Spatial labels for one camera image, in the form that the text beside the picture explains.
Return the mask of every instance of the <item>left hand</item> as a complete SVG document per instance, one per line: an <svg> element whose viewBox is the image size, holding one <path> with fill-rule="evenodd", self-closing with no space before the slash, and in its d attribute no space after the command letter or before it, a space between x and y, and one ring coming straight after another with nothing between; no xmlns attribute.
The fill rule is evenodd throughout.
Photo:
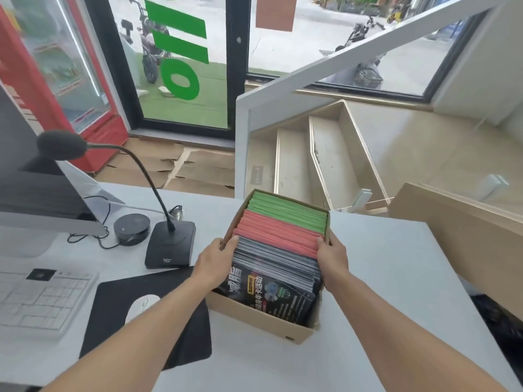
<svg viewBox="0 0 523 392"><path fill-rule="evenodd" d="M227 242L224 250L220 250L221 238L215 238L198 256L191 277L204 283L209 291L218 287L231 270L232 255L238 245L238 236L233 236Z"/></svg>

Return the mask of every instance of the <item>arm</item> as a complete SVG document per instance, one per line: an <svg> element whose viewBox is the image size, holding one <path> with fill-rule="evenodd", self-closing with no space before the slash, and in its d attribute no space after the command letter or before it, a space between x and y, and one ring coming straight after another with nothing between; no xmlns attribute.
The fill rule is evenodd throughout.
<svg viewBox="0 0 523 392"><path fill-rule="evenodd" d="M506 392L484 370L423 329L349 272L345 246L318 240L318 263L387 392Z"/></svg>
<svg viewBox="0 0 523 392"><path fill-rule="evenodd" d="M238 238L223 251L216 238L198 257L193 274L43 389L43 392L147 392L193 311L231 269Z"/></svg>

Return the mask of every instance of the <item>hand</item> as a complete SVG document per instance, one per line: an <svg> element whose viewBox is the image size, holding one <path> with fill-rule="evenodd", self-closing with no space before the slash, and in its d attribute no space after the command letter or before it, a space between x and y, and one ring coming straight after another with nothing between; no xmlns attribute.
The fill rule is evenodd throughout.
<svg viewBox="0 0 523 392"><path fill-rule="evenodd" d="M191 275L204 283L208 291L218 287L229 275L232 255L238 245L238 236L229 239L223 250L220 250L221 244L222 239L216 238L200 253Z"/></svg>
<svg viewBox="0 0 523 392"><path fill-rule="evenodd" d="M323 274L325 287L332 292L336 284L349 273L349 260L347 249L339 239L330 231L330 245L322 238L318 238L318 265Z"/></svg>

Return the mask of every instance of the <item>desk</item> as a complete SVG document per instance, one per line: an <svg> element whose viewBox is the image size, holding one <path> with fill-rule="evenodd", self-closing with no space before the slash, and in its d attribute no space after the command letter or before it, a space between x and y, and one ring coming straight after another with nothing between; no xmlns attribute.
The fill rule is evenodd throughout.
<svg viewBox="0 0 523 392"><path fill-rule="evenodd" d="M152 191L102 184L130 206L160 209ZM192 263L214 237L222 237L241 202L160 190L167 207L182 204L185 220L196 224ZM108 221L134 210L121 209ZM162 219L147 214L152 223ZM331 212L330 226L348 248L350 269L380 296L415 322L449 343L500 381L510 392L523 391L447 259L424 223ZM114 237L107 238L107 243ZM89 263L99 282L133 277L148 271L147 241L135 247L104 251L94 239L65 243L59 236L34 262ZM45 385L77 359L95 290L92 289L67 333L59 341L0 340L0 382ZM325 292L321 329L294 345L244 323L210 312L211 358L161 373L154 391L383 392L361 344Z"/></svg>

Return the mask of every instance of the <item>refrigerator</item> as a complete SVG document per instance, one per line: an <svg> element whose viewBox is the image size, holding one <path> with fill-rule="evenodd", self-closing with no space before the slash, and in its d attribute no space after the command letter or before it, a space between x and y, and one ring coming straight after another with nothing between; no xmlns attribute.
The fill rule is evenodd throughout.
<svg viewBox="0 0 523 392"><path fill-rule="evenodd" d="M75 0L0 0L0 80L36 130L93 143L128 134ZM72 164L96 173L114 154L91 150Z"/></svg>

